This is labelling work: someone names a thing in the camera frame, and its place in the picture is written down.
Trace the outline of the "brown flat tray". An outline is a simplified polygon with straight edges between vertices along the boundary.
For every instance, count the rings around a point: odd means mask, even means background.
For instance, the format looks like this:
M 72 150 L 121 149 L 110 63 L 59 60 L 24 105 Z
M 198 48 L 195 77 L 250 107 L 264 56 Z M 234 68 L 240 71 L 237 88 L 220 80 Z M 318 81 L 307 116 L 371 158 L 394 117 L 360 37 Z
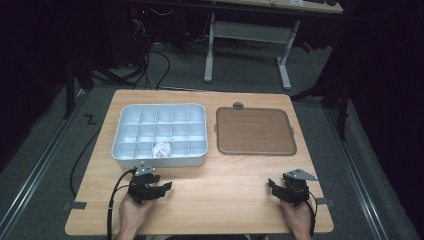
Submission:
M 294 130 L 282 109 L 220 107 L 216 133 L 223 154 L 292 156 L 297 152 Z

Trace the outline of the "person's left hand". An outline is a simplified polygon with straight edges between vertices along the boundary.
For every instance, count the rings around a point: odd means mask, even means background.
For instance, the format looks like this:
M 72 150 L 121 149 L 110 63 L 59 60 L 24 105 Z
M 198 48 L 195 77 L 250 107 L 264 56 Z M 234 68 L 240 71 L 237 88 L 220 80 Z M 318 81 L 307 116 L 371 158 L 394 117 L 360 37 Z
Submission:
M 120 203 L 120 232 L 138 233 L 156 204 L 156 200 L 147 200 L 137 204 L 133 198 L 126 195 Z

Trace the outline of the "metal floor rail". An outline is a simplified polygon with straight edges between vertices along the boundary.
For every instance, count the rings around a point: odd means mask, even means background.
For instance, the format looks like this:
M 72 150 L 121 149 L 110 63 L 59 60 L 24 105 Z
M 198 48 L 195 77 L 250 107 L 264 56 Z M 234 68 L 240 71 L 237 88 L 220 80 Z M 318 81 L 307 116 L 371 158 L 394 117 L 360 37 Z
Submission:
M 0 174 L 0 240 L 9 238 L 89 94 L 88 90 L 78 90 L 75 106 L 65 113 L 66 96 L 60 93 Z
M 354 158 L 348 148 L 347 143 L 341 138 L 337 129 L 337 120 L 332 110 L 324 109 L 324 114 L 332 126 L 332 132 L 335 135 L 338 145 L 343 153 L 344 162 L 347 168 L 351 185 L 355 191 L 362 212 L 366 218 L 369 228 L 375 240 L 389 240 L 387 232 L 379 217 L 378 211 L 372 200 L 364 181 L 358 171 Z

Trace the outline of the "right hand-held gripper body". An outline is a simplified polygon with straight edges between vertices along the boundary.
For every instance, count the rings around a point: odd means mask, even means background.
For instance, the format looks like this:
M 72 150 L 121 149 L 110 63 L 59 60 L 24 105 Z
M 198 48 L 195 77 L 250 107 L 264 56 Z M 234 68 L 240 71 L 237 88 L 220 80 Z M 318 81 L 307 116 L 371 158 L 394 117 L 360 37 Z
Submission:
M 298 206 L 309 199 L 308 181 L 317 181 L 316 176 L 302 170 L 295 169 L 283 174 L 285 186 L 281 190 L 280 199 Z

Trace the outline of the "white compartment storage box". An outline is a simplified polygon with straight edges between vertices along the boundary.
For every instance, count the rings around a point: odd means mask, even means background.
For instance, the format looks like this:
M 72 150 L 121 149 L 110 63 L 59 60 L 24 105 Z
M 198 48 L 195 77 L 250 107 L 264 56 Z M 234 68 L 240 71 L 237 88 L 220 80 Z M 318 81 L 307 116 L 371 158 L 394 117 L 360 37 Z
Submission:
M 159 142 L 171 144 L 171 156 L 154 158 Z M 192 167 L 208 151 L 205 108 L 197 103 L 132 104 L 120 113 L 111 155 L 123 167 L 141 162 L 151 167 Z

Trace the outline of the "white metal frame desk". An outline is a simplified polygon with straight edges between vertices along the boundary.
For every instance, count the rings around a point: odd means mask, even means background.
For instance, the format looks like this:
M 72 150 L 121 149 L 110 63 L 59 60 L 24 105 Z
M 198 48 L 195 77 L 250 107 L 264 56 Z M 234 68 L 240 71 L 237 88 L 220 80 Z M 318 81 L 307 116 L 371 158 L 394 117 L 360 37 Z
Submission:
M 342 14 L 343 8 L 338 0 L 212 0 L 217 3 L 246 4 L 252 6 L 270 7 L 271 9 L 288 9 L 301 13 Z M 286 61 L 295 40 L 299 20 L 295 20 L 291 27 L 277 27 L 240 23 L 234 21 L 220 21 L 215 14 L 210 15 L 208 52 L 205 62 L 204 81 L 211 82 L 213 76 L 214 40 L 216 38 L 247 40 L 264 43 L 283 44 L 282 55 L 276 58 L 282 86 L 285 90 L 291 89 Z

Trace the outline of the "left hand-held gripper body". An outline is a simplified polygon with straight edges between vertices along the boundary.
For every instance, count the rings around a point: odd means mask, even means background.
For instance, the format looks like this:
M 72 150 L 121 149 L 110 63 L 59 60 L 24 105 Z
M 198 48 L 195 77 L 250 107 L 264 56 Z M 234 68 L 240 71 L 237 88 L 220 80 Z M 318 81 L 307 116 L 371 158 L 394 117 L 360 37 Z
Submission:
M 155 189 L 152 187 L 152 184 L 146 183 L 146 175 L 155 175 L 154 172 L 155 169 L 145 164 L 144 162 L 142 162 L 139 167 L 134 169 L 127 193 L 137 204 L 141 204 L 146 200 L 157 199 L 157 195 Z

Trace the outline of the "white cloth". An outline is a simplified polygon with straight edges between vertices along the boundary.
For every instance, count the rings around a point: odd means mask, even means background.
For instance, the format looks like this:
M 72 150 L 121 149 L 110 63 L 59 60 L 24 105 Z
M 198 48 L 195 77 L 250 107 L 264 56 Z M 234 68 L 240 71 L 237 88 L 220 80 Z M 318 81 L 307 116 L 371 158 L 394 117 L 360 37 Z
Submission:
M 169 142 L 157 142 L 153 147 L 154 158 L 168 158 L 171 156 L 171 144 Z

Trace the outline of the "black metal stand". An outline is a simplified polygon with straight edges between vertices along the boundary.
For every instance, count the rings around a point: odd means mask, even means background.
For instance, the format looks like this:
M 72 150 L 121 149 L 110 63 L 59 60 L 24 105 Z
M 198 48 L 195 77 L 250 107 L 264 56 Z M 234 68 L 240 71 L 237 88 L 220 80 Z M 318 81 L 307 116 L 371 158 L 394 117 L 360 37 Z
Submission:
M 345 126 L 348 117 L 347 108 L 349 91 L 351 86 L 350 78 L 336 78 L 326 82 L 315 84 L 313 87 L 291 96 L 292 101 L 299 101 L 308 96 L 322 95 L 321 106 L 323 108 L 337 108 L 336 130 L 339 137 L 345 141 Z
M 65 119 L 70 118 L 75 108 L 75 82 L 78 82 L 83 90 L 91 91 L 94 88 L 91 71 L 88 62 L 84 58 L 73 58 L 66 65 Z

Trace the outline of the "person's right hand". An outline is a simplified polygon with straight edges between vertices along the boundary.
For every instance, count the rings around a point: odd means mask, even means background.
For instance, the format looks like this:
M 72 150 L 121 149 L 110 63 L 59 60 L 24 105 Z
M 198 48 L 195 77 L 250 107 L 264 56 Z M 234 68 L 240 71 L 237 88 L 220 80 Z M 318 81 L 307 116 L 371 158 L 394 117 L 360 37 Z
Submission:
M 311 235 L 312 212 L 309 203 L 294 206 L 284 200 L 280 201 L 286 225 L 292 235 Z

